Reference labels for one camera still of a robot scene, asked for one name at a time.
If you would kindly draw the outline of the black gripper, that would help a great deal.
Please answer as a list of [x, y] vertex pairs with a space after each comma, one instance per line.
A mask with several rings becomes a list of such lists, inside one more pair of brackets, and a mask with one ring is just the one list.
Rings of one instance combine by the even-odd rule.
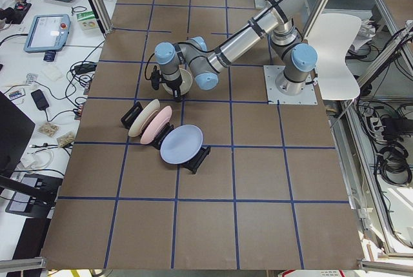
[[165, 84], [173, 90], [173, 97], [175, 102], [182, 102], [182, 95], [180, 86], [183, 82], [181, 72], [176, 70], [173, 74], [162, 73]]

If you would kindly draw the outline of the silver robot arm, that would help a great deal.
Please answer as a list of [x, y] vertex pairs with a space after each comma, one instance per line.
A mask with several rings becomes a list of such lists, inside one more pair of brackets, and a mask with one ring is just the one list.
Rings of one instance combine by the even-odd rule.
[[294, 26], [293, 16], [305, 0], [265, 0], [266, 7], [226, 41], [208, 50], [202, 37], [177, 43], [157, 44], [154, 67], [149, 81], [154, 90], [166, 85], [175, 101], [182, 100], [183, 79], [180, 65], [187, 65], [201, 90], [212, 90], [219, 82], [218, 75], [254, 45], [269, 38], [270, 46], [284, 62], [276, 78], [277, 89], [288, 96], [298, 95], [317, 62], [316, 50], [304, 43]]

